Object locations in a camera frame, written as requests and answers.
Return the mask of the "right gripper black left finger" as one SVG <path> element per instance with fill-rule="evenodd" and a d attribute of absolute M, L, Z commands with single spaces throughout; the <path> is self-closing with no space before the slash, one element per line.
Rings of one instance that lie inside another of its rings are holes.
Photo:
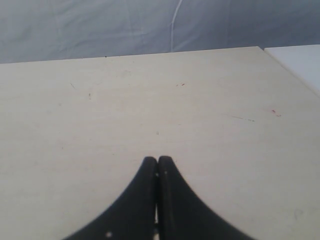
<path fill-rule="evenodd" d="M 67 240 L 152 240 L 158 163 L 145 157 L 123 193 L 100 216 Z"/>

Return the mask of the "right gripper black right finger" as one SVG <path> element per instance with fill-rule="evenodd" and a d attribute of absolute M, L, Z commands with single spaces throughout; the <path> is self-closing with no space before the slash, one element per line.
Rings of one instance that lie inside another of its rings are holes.
<path fill-rule="evenodd" d="M 213 212 L 187 184 L 173 159 L 158 160 L 161 240 L 251 240 Z"/>

